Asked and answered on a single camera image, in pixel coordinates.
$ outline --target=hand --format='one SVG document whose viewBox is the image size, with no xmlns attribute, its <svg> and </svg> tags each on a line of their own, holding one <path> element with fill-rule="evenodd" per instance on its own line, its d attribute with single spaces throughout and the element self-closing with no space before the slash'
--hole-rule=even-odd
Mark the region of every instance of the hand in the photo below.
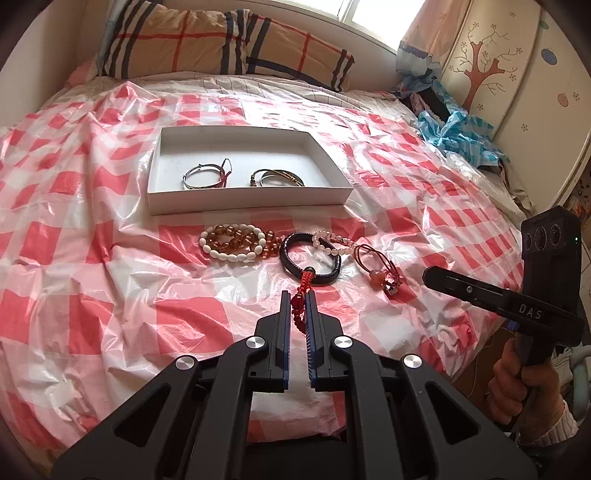
<svg viewBox="0 0 591 480">
<path fill-rule="evenodd" d="M 521 370 L 521 379 L 517 378 Z M 515 353 L 515 340 L 503 348 L 501 359 L 493 367 L 495 376 L 488 383 L 490 395 L 486 402 L 492 418 L 507 425 L 523 409 L 527 387 L 537 387 L 538 393 L 525 413 L 519 432 L 524 442 L 532 442 L 550 430 L 560 419 L 564 403 L 560 395 L 558 373 L 550 362 L 521 368 Z"/>
</svg>

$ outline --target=red bead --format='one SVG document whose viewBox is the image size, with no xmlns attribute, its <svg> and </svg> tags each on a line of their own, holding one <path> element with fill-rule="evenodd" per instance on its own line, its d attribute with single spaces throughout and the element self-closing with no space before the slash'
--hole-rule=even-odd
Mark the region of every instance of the red bead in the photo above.
<svg viewBox="0 0 591 480">
<path fill-rule="evenodd" d="M 291 307 L 294 310 L 301 310 L 304 308 L 304 297 L 301 293 L 298 293 L 291 298 Z"/>
<path fill-rule="evenodd" d="M 381 270 L 372 270 L 369 272 L 369 283 L 372 287 L 379 288 L 386 281 L 386 272 Z"/>
</svg>

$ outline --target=pillow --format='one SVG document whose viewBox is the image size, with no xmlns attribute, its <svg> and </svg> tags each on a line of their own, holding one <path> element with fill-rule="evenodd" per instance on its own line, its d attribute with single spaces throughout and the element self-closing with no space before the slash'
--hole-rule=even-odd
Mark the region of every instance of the pillow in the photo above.
<svg viewBox="0 0 591 480">
<path fill-rule="evenodd" d="M 102 74 L 129 79 L 180 71 L 243 74 L 248 10 L 173 10 L 132 1 L 117 20 Z"/>
<path fill-rule="evenodd" d="M 246 27 L 247 73 L 300 79 L 341 92 L 355 59 L 308 32 L 277 20 L 249 16 Z"/>
</svg>

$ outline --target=bedsheet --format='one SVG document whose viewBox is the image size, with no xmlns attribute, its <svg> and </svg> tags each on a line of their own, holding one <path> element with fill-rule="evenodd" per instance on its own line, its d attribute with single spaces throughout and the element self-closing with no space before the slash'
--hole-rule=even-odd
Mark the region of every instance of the bedsheet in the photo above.
<svg viewBox="0 0 591 480">
<path fill-rule="evenodd" d="M 516 229 L 402 118 L 265 92 L 177 85 L 167 93 L 130 82 L 75 90 L 0 139 L 0 412 L 40 465 L 175 356 L 220 354 L 277 311 L 282 290 L 297 287 L 278 258 L 237 265 L 204 257 L 206 226 L 329 229 L 386 252 L 404 276 L 394 299 L 345 259 L 333 285 L 315 288 L 319 310 L 376 353 L 418 352 L 450 376 L 500 320 L 426 289 L 425 267 L 521 285 Z M 158 128 L 199 124 L 313 130 L 354 191 L 344 206 L 150 216 L 145 189 Z M 307 247 L 293 258 L 319 270 L 329 264 Z M 291 338 L 290 388 L 255 394 L 251 440 L 344 425 L 343 396 L 309 389 L 305 337 L 292 328 Z"/>
</svg>

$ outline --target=red cord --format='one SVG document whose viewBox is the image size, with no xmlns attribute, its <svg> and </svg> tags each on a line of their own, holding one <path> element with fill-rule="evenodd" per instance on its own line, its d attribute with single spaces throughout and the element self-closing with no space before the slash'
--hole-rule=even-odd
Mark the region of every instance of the red cord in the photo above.
<svg viewBox="0 0 591 480">
<path fill-rule="evenodd" d="M 304 295 L 311 289 L 310 282 L 314 278 L 314 273 L 304 270 L 301 275 L 301 284 L 297 287 L 297 293 L 291 298 L 291 314 L 294 316 L 296 328 L 306 334 L 306 321 L 302 318 L 306 301 Z"/>
</svg>

